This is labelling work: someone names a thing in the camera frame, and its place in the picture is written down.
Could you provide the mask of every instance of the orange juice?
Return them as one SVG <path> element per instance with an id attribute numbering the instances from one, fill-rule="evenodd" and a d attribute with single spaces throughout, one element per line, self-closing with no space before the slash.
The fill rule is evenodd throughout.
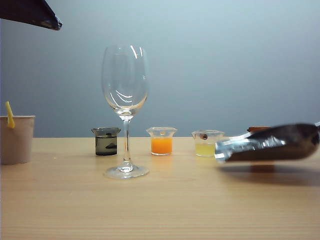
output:
<path id="1" fill-rule="evenodd" d="M 172 137 L 153 137 L 151 139 L 153 155 L 168 155 L 172 152 Z"/>

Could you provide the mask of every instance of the yellow straw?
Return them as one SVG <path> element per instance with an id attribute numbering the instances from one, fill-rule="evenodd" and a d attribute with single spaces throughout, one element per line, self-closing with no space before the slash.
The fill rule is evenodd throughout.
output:
<path id="1" fill-rule="evenodd" d="M 6 110 L 8 112 L 8 125 L 7 125 L 7 127 L 11 128 L 11 129 L 14 129 L 16 124 L 15 124 L 15 121 L 14 121 L 14 114 L 12 113 L 9 101 L 5 102 L 5 107 L 6 107 Z"/>

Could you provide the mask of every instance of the empty wine glass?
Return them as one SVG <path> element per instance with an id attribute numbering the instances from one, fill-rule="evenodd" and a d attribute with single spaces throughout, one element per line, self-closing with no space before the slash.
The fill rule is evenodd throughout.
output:
<path id="1" fill-rule="evenodd" d="M 122 164 L 106 170 L 105 176 L 128 179 L 146 175 L 149 170 L 132 164 L 129 124 L 145 103 L 149 84 L 146 52 L 133 45 L 107 47 L 102 64 L 102 90 L 105 99 L 123 121 L 124 157 Z"/>

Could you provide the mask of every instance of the paper cup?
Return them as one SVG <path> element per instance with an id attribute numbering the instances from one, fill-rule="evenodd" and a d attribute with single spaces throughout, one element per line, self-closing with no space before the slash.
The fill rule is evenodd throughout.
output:
<path id="1" fill-rule="evenodd" d="M 0 116 L 2 165 L 27 163 L 31 160 L 32 138 L 36 116 L 14 116 L 15 128 L 7 127 L 8 117 Z"/>

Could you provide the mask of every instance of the cup of orange juice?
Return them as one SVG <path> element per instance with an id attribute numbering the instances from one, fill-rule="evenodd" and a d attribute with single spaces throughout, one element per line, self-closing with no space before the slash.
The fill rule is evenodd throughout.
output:
<path id="1" fill-rule="evenodd" d="M 154 126 L 147 130 L 151 137 L 151 154 L 169 155 L 172 152 L 172 137 L 177 131 L 174 127 Z"/>

